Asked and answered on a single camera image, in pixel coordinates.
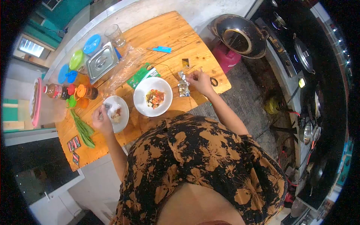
scissors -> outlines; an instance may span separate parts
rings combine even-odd
[[[212,86],[214,87],[217,87],[219,85],[219,82],[217,81],[217,79],[213,78],[213,77],[210,77],[210,83]]]

small bowl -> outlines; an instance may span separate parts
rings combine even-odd
[[[151,89],[164,92],[164,102],[153,109],[146,103],[146,95]],[[172,102],[172,89],[168,82],[160,77],[149,77],[141,81],[134,91],[135,108],[144,116],[155,117],[166,112]]]
[[[117,95],[113,95],[105,99],[104,103],[108,103],[111,105],[111,108],[108,110],[108,117],[110,118],[110,121],[113,125],[114,133],[119,133],[122,131],[129,121],[129,108],[121,97]],[[121,108],[120,113],[120,123],[115,123],[113,119],[111,118],[111,115],[118,109]]]

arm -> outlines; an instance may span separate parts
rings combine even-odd
[[[119,142],[116,140],[110,118],[106,113],[104,105],[99,106],[93,112],[93,126],[100,130],[100,132],[104,135],[116,173],[119,176],[120,181],[124,182],[127,156]]]
[[[194,71],[188,75],[186,80],[209,99],[220,122],[229,130],[238,135],[249,134],[243,121],[240,120],[234,111],[232,111],[224,100],[214,91],[209,75],[200,71]]]

hand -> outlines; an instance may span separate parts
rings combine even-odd
[[[188,81],[190,85],[195,86],[196,89],[206,97],[215,93],[214,89],[212,89],[209,75],[204,72],[198,70],[193,71],[186,76],[186,81]]]
[[[105,136],[105,138],[114,134],[110,118],[106,113],[104,105],[101,105],[94,110],[92,119],[94,128],[98,129]]]

floor mat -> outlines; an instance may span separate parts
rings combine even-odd
[[[240,61],[226,76],[231,83],[231,89],[220,94],[220,96],[244,122],[249,133],[263,150],[277,159],[276,141],[269,130],[270,121],[263,108],[263,98],[250,72],[245,64]],[[214,109],[210,106],[210,102],[206,102],[188,113],[219,120]]]

